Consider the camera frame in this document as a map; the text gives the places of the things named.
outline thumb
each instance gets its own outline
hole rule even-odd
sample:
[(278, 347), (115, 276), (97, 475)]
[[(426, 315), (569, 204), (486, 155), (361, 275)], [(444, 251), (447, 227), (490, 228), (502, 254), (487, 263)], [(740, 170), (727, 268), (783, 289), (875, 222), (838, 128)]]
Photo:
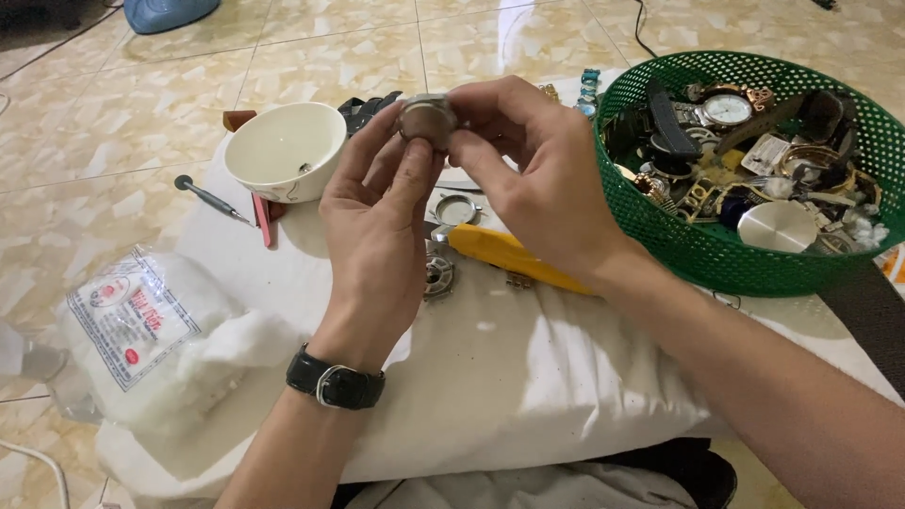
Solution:
[(486, 139), (469, 130), (457, 130), (450, 139), (450, 164), (461, 166), (488, 197), (516, 185), (516, 173)]
[(424, 139), (408, 142), (393, 185), (386, 192), (387, 201), (402, 212), (411, 213), (414, 206), (430, 189), (433, 148)]

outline perforated basket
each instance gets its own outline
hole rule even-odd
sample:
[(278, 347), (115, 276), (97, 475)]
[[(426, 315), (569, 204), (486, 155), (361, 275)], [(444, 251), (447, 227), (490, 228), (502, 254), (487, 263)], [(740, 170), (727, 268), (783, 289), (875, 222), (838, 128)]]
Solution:
[[(694, 82), (767, 86), (782, 101), (815, 89), (846, 90), (858, 105), (861, 169), (882, 188), (881, 222), (891, 231), (871, 251), (834, 256), (790, 254), (744, 245), (719, 224), (689, 225), (666, 213), (632, 186), (600, 141), (600, 126), (626, 105), (645, 101), (644, 85), (656, 77), (680, 95)], [(905, 128), (886, 110), (845, 84), (801, 65), (751, 53), (675, 53), (644, 62), (620, 76), (602, 95), (595, 122), (597, 162), (619, 226), (680, 277), (725, 293), (786, 297), (816, 293), (851, 267), (905, 239)]]

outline fingernail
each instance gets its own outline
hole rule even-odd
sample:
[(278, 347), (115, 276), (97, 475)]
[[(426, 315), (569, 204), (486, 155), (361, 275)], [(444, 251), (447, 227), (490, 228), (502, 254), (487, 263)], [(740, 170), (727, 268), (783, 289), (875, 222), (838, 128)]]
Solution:
[(427, 159), (431, 156), (432, 151), (430, 143), (423, 139), (415, 138), (409, 141), (408, 146), (405, 147), (405, 156), (407, 158)]

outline screwdriver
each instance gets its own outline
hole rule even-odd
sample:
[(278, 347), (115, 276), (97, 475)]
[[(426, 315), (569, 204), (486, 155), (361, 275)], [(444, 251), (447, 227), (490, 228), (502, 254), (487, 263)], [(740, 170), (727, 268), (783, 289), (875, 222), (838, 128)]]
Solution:
[(241, 214), (236, 212), (233, 206), (231, 206), (230, 204), (208, 193), (202, 188), (196, 187), (193, 184), (192, 178), (188, 175), (180, 175), (179, 177), (176, 177), (176, 180), (173, 181), (173, 185), (176, 186), (176, 189), (179, 189), (180, 191), (192, 191), (193, 193), (197, 194), (199, 198), (201, 198), (201, 201), (205, 202), (209, 206), (212, 206), (214, 209), (223, 212), (227, 216), (238, 219), (248, 226), (252, 224), (248, 219), (245, 219)]

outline right hand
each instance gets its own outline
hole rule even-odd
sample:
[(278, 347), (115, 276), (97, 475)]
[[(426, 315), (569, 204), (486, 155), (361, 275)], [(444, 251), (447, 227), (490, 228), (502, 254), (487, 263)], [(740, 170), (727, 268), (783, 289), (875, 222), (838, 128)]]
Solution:
[(587, 282), (613, 255), (643, 250), (606, 205), (587, 117), (515, 76), (463, 85), (448, 98), (471, 124), (453, 133), (450, 164), (481, 186), (531, 253)]

